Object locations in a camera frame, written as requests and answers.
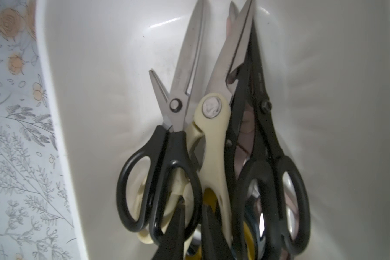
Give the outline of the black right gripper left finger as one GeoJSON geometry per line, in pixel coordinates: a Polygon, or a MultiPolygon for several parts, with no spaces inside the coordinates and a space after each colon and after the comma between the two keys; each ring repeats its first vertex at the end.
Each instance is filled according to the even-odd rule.
{"type": "Polygon", "coordinates": [[[162,237],[161,243],[152,260],[182,260],[185,242],[185,201],[178,200],[175,212],[162,237]]]}

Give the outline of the white plastic storage box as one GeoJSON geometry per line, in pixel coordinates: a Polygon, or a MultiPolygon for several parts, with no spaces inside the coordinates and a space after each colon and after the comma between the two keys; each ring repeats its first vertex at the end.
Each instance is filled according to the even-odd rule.
{"type": "MultiPolygon", "coordinates": [[[[43,78],[82,260],[148,260],[121,224],[120,170],[162,123],[195,1],[38,1],[43,78]]],[[[257,1],[281,146],[307,187],[302,260],[390,260],[390,1],[257,1]]]]}

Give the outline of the all black scissors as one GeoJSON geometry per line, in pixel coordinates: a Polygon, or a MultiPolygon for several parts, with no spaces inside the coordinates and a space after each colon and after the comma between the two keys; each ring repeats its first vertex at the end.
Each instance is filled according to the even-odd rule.
{"type": "Polygon", "coordinates": [[[255,28],[251,28],[248,43],[247,57],[238,73],[224,151],[231,195],[232,247],[239,260],[245,257],[244,231],[248,229],[255,259],[278,260],[286,252],[291,260],[303,253],[310,240],[309,200],[299,170],[276,136],[255,28]],[[253,112],[254,138],[249,159],[236,175],[236,141],[246,105],[253,112]]]}

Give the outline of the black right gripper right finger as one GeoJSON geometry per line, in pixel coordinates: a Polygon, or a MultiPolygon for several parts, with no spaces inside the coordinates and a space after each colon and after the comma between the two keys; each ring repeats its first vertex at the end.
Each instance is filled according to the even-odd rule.
{"type": "Polygon", "coordinates": [[[201,256],[203,260],[234,259],[212,208],[206,204],[201,216],[201,256]]]}

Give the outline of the black handled steel scissors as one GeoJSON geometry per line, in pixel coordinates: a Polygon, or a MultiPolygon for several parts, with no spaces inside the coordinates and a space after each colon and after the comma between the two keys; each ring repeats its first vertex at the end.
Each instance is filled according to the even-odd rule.
{"type": "Polygon", "coordinates": [[[164,235],[161,224],[170,197],[170,181],[177,169],[182,169],[189,178],[194,198],[192,216],[184,224],[184,239],[190,238],[201,218],[202,188],[187,151],[184,125],[191,97],[187,90],[196,71],[202,43],[204,5],[204,1],[197,1],[191,15],[171,89],[164,87],[153,69],[149,71],[163,123],[155,128],[149,141],[125,162],[117,183],[116,202],[122,224],[131,232],[148,228],[150,237],[157,245],[164,235]],[[133,168],[144,157],[150,159],[150,166],[138,217],[133,218],[126,200],[127,183],[133,168]]]}

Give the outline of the yellow handled scissors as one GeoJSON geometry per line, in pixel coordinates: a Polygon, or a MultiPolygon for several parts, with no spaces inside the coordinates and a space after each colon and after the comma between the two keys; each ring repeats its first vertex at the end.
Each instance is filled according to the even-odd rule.
{"type": "MultiPolygon", "coordinates": [[[[219,207],[217,205],[217,197],[215,193],[209,188],[207,188],[204,192],[203,202],[212,206],[213,212],[216,212],[217,208],[219,207]]],[[[256,260],[258,256],[256,250],[257,243],[253,238],[250,226],[246,222],[244,222],[244,238],[247,246],[248,260],[256,260]]],[[[191,243],[185,256],[185,260],[201,260],[201,258],[202,247],[200,245],[191,243]]]]}

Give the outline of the cream handled kitchen scissors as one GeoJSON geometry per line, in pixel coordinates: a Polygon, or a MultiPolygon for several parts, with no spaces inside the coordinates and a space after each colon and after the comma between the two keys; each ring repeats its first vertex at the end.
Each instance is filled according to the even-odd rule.
{"type": "MultiPolygon", "coordinates": [[[[231,244],[232,241],[232,212],[225,173],[224,150],[226,131],[231,116],[231,103],[236,90],[236,87],[229,84],[228,80],[236,76],[238,68],[245,62],[253,16],[252,2],[246,1],[226,38],[205,89],[205,94],[195,109],[193,119],[190,123],[186,123],[185,118],[184,125],[184,131],[187,135],[187,151],[201,184],[201,208],[204,203],[205,190],[211,189],[217,197],[221,216],[219,225],[227,244],[231,244]]],[[[190,100],[193,99],[193,94],[197,89],[196,85],[192,83],[192,79],[187,90],[191,93],[188,109],[190,100]]],[[[150,159],[142,158],[137,162],[128,179],[126,200],[133,218],[138,217],[149,167],[150,159]]],[[[184,198],[185,201],[185,224],[189,222],[193,213],[192,185],[186,173],[182,169],[177,169],[170,183],[171,186],[168,189],[170,197],[167,200],[161,224],[164,234],[166,234],[180,198],[184,198]]],[[[201,221],[202,218],[200,218],[197,227],[201,226],[201,221]]],[[[142,242],[155,244],[150,237],[148,228],[137,232],[137,234],[142,242]]],[[[193,234],[184,242],[184,256],[192,242],[193,234]]]]}

